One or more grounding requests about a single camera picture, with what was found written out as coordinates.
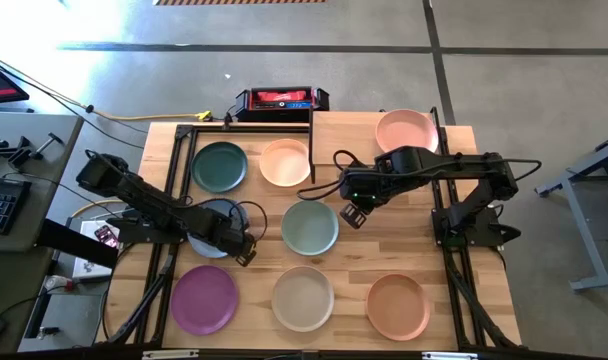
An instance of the red power supply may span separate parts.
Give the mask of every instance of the red power supply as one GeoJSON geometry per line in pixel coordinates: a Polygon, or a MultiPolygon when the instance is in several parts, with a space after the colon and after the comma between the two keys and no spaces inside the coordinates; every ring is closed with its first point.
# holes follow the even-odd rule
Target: red power supply
{"type": "Polygon", "coordinates": [[[328,111],[328,93],[310,86],[253,88],[235,99],[241,122],[308,122],[308,112],[328,111]]]}

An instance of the floor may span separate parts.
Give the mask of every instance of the floor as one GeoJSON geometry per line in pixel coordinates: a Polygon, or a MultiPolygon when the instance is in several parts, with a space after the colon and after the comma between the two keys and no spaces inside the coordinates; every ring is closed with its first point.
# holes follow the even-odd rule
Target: floor
{"type": "MultiPolygon", "coordinates": [[[[542,160],[542,170],[520,182],[520,193],[502,217],[523,232],[505,250],[523,342],[537,350],[608,357],[608,288],[570,290],[569,280],[593,275],[586,250],[565,199],[541,199],[532,192],[608,138],[608,56],[590,51],[577,56],[439,54],[443,69],[438,66],[436,73],[430,52],[399,53],[401,47],[434,46],[436,39],[457,48],[608,49],[608,0],[433,0],[437,32],[432,36],[422,0],[192,7],[154,7],[150,0],[63,0],[39,6],[26,2],[21,14],[9,3],[0,1],[0,56],[107,112],[213,110],[221,115],[245,88],[314,85],[331,94],[334,110],[426,111],[436,105],[449,115],[452,109],[446,120],[472,125],[480,151],[542,160]],[[35,31],[13,28],[18,22],[35,31]],[[89,41],[330,47],[269,53],[190,46],[186,50],[192,51],[56,50],[58,44],[89,41]],[[386,53],[341,53],[335,45],[388,48],[386,53]],[[445,81],[438,83],[436,74],[445,74],[445,81]]],[[[30,92],[31,101],[22,106],[66,112],[30,92]]],[[[114,136],[144,144],[144,134],[89,119],[114,136]]],[[[134,126],[145,130],[148,125],[134,126]]],[[[139,149],[85,125],[64,184],[75,185],[86,148],[120,155],[134,170],[141,157],[139,149]]],[[[516,173],[523,170],[515,168],[516,173]]],[[[84,200],[60,189],[49,217],[64,222],[82,205],[84,200]]],[[[63,273],[70,271],[71,261],[63,259],[63,273]]],[[[88,293],[54,297],[44,324],[57,324],[63,334],[25,341],[21,350],[89,344],[101,289],[88,293]]]]}

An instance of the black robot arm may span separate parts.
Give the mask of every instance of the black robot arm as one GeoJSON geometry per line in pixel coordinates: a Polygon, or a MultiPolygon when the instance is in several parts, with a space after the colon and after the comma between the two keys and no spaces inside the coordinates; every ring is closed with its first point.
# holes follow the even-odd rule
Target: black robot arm
{"type": "MultiPolygon", "coordinates": [[[[198,205],[185,205],[129,171],[122,158],[89,150],[87,155],[89,161],[76,178],[79,186],[100,196],[115,196],[124,201],[141,214],[151,231],[162,230],[180,237],[188,233],[206,239],[208,244],[236,258],[243,266],[255,257],[254,237],[244,229],[232,229],[228,216],[198,205]]],[[[127,225],[128,220],[120,223],[127,225]]]]}
{"type": "Polygon", "coordinates": [[[340,175],[340,196],[351,202],[340,215],[358,229],[373,209],[401,193],[434,179],[479,179],[478,187],[462,202],[446,209],[449,228],[457,229],[494,200],[508,200],[517,184],[508,162],[497,153],[436,155],[404,146],[375,158],[373,167],[354,161],[340,175]]]}

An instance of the wooden tabletop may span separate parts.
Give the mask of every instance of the wooden tabletop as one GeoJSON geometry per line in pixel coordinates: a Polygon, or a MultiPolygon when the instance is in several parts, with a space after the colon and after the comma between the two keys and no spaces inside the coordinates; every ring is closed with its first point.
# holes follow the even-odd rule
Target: wooden tabletop
{"type": "MultiPolygon", "coordinates": [[[[375,124],[382,113],[316,112],[314,119],[314,149],[317,169],[316,184],[337,179],[338,170],[325,160],[325,148],[357,150],[357,139],[372,140],[375,124]],[[340,127],[346,123],[355,126],[340,127]],[[323,127],[335,130],[324,130],[323,127]],[[335,131],[332,144],[316,136],[335,131]]],[[[166,181],[173,136],[177,123],[151,124],[139,174],[149,183],[163,189],[166,181]]],[[[447,126],[446,133],[451,152],[476,153],[473,129],[468,126],[447,126]]],[[[292,188],[279,188],[266,181],[259,171],[262,150],[271,141],[292,138],[308,144],[307,134],[240,134],[200,133],[197,150],[216,141],[230,141],[239,145],[249,160],[248,173],[242,184],[226,194],[235,200],[258,202],[268,214],[268,231],[257,245],[257,257],[242,268],[233,259],[206,259],[196,254],[190,244],[180,246],[174,285],[187,271],[203,264],[224,268],[235,279],[240,303],[231,322],[219,332],[208,336],[194,336],[182,331],[169,314],[163,346],[165,348],[262,348],[262,349],[354,349],[354,350],[450,350],[456,348],[451,306],[446,286],[446,274],[441,250],[434,245],[430,210],[434,200],[430,187],[404,193],[376,209],[360,230],[354,230],[340,219],[340,235],[328,252],[319,256],[301,256],[291,251],[281,238],[281,219],[286,210],[298,202],[297,189],[311,185],[310,179],[292,188]],[[271,310],[272,289],[284,271],[297,265],[310,265],[322,271],[335,290],[335,306],[329,321],[310,333],[296,333],[283,327],[271,310]],[[431,318],[426,330],[416,339],[396,342],[380,335],[365,315],[365,296],[371,284],[389,273],[411,276],[426,290],[431,302],[431,318]]],[[[184,146],[178,165],[174,195],[179,193],[179,177],[183,173],[187,156],[184,146]]],[[[359,152],[360,159],[372,162],[378,149],[359,152]]],[[[463,198],[475,187],[475,182],[458,182],[463,198]]],[[[195,202],[213,197],[192,184],[189,194],[195,202]]],[[[339,194],[328,196],[324,203],[333,210],[346,204],[339,194]]],[[[246,208],[252,233],[259,233],[263,220],[259,211],[246,208]]],[[[127,319],[141,299],[151,245],[142,244],[124,256],[115,270],[108,295],[106,323],[113,334],[127,319]]],[[[478,297],[490,316],[506,336],[520,343],[506,274],[497,254],[488,249],[471,248],[471,260],[478,297]]],[[[460,299],[464,311],[467,334],[472,339],[472,326],[465,301],[460,299]]],[[[151,307],[150,324],[157,315],[157,300],[151,307]]]]}

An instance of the black keyboard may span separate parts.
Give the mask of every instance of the black keyboard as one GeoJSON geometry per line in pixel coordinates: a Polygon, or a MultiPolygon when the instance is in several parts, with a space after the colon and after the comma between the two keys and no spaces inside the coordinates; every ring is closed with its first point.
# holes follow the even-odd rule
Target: black keyboard
{"type": "Polygon", "coordinates": [[[11,230],[13,221],[28,196],[31,183],[0,178],[0,234],[11,230]]]}

